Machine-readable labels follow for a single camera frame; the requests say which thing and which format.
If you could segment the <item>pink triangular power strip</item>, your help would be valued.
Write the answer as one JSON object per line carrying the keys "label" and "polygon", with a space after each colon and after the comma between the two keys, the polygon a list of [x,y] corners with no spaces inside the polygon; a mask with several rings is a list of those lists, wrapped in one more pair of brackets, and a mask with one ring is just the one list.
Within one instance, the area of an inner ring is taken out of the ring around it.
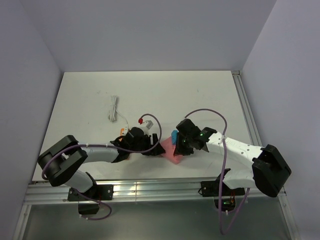
{"label": "pink triangular power strip", "polygon": [[167,160],[169,160],[171,163],[177,165],[181,162],[183,156],[182,155],[174,155],[176,146],[172,144],[172,138],[168,137],[167,139],[163,140],[161,143],[161,146],[165,150],[165,153],[162,153],[161,156]]}

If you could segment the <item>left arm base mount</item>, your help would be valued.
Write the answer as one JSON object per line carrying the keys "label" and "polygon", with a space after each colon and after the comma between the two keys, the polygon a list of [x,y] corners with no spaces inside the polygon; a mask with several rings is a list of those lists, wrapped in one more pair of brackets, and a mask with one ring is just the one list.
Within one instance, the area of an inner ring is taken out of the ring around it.
{"label": "left arm base mount", "polygon": [[112,184],[93,185],[86,192],[79,192],[70,188],[67,196],[68,202],[78,202],[78,213],[82,216],[92,217],[105,207],[102,201],[113,199],[114,186]]}

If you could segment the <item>blue plug adapter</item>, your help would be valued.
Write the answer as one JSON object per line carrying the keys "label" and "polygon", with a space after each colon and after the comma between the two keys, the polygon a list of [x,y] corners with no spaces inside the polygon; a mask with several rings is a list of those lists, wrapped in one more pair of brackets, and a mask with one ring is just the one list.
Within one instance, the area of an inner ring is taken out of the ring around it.
{"label": "blue plug adapter", "polygon": [[173,130],[172,132],[171,132],[171,143],[172,143],[172,145],[176,145],[176,143],[177,143],[177,136],[178,136],[178,131],[177,130]]}

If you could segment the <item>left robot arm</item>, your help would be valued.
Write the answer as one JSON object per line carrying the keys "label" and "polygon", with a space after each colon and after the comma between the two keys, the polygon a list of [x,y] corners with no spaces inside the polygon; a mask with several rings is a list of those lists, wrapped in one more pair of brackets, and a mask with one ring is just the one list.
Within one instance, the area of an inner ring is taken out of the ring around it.
{"label": "left robot arm", "polygon": [[160,156],[166,151],[156,133],[148,134],[147,127],[133,127],[125,135],[103,144],[80,144],[73,135],[67,135],[43,152],[37,159],[42,178],[52,187],[67,185],[86,200],[96,197],[96,181],[88,172],[79,170],[84,163],[119,163],[130,154]]}

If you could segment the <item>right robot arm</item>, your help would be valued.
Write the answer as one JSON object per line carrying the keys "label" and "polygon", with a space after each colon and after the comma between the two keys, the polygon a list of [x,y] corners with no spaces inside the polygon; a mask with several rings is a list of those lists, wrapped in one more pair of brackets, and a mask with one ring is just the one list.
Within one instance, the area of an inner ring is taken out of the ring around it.
{"label": "right robot arm", "polygon": [[194,153],[194,149],[220,154],[244,165],[244,169],[229,169],[216,183],[217,191],[229,194],[237,188],[257,188],[268,197],[275,198],[292,174],[292,170],[279,152],[268,144],[265,147],[243,143],[221,132],[205,127],[200,129],[190,119],[182,120],[177,126],[176,144],[186,150],[183,155]]}

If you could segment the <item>orange power strip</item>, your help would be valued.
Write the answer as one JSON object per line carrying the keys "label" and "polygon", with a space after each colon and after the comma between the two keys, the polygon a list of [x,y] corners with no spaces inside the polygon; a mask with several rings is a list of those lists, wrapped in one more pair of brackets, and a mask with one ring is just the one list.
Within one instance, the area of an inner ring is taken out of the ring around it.
{"label": "orange power strip", "polygon": [[[130,145],[126,139],[126,134],[127,134],[127,130],[125,128],[122,128],[120,130],[120,138],[118,140],[118,146],[120,148],[123,148],[123,149],[129,149],[130,148]],[[126,151],[123,151],[123,150],[119,150],[119,161],[124,161],[124,160],[127,160],[130,156],[130,153],[129,152],[126,152]]]}

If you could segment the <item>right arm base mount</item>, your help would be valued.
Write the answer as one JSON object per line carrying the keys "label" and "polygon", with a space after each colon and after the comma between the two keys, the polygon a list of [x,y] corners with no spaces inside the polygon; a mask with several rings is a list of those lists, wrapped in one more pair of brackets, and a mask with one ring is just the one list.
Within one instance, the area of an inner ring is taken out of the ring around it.
{"label": "right arm base mount", "polygon": [[[200,189],[198,190],[198,194],[204,198],[213,197],[215,207],[219,207],[219,182],[217,180],[212,181],[201,181]],[[236,188],[230,189],[224,183],[222,184],[222,202],[221,202],[221,210],[223,212],[232,212],[236,209],[237,202],[236,196],[244,196],[245,189],[244,188]]]}

